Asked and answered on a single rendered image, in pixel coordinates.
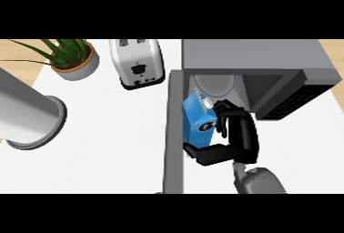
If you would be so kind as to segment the grey microwave door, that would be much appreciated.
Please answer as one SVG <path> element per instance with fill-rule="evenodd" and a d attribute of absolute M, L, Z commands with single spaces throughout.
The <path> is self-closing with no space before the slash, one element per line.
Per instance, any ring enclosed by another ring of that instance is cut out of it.
<path fill-rule="evenodd" d="M 163 193 L 183 193 L 183 71 L 170 73 Z"/>

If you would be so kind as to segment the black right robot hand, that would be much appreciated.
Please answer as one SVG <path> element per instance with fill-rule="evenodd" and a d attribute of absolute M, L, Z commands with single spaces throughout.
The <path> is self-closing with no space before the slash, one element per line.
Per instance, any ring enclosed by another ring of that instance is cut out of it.
<path fill-rule="evenodd" d="M 217 114 L 217 132 L 229 139 L 229 144 L 216 144 L 197 148 L 183 144 L 188 155 L 197 159 L 203 166 L 211 166 L 228 160 L 241 164 L 256 164 L 260 153 L 260 140 L 251 114 L 228 99 L 214 104 Z"/>

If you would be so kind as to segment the silver toaster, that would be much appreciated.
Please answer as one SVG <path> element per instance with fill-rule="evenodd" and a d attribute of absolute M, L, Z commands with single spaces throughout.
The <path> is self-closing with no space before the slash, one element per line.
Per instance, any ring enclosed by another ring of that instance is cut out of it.
<path fill-rule="evenodd" d="M 160 84 L 166 79 L 164 59 L 155 39 L 111 39 L 111 57 L 126 90 Z"/>

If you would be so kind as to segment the blue milk carton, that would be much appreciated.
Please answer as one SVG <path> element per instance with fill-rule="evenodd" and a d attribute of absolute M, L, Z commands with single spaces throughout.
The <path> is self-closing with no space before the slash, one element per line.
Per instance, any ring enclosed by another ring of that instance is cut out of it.
<path fill-rule="evenodd" d="M 207 96 L 195 90 L 183 101 L 183 149 L 194 150 L 211 144 L 217 115 Z"/>

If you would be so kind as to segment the grey microwave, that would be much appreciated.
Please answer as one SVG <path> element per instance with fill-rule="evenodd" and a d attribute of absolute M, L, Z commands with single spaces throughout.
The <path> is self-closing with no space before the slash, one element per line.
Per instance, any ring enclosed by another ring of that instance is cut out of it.
<path fill-rule="evenodd" d="M 182 69 L 207 96 L 265 121 L 287 117 L 341 81 L 315 39 L 185 39 Z"/>

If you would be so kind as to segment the potted green plant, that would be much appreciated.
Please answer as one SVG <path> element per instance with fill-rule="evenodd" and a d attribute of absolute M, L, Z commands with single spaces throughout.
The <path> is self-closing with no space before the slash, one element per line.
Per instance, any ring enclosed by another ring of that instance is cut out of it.
<path fill-rule="evenodd" d="M 98 51 L 86 39 L 58 39 L 56 43 L 49 39 L 42 39 L 43 44 L 52 50 L 51 53 L 14 39 L 11 42 L 36 51 L 48 59 L 43 65 L 51 66 L 54 72 L 67 81 L 86 79 L 98 70 Z"/>

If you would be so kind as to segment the grey cylindrical canister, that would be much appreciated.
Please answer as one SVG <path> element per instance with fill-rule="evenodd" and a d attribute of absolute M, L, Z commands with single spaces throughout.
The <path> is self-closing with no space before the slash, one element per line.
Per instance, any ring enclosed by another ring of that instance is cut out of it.
<path fill-rule="evenodd" d="M 56 137 L 68 118 L 68 107 L 56 96 L 45 96 L 0 68 L 0 138 L 20 150 L 43 147 Z"/>

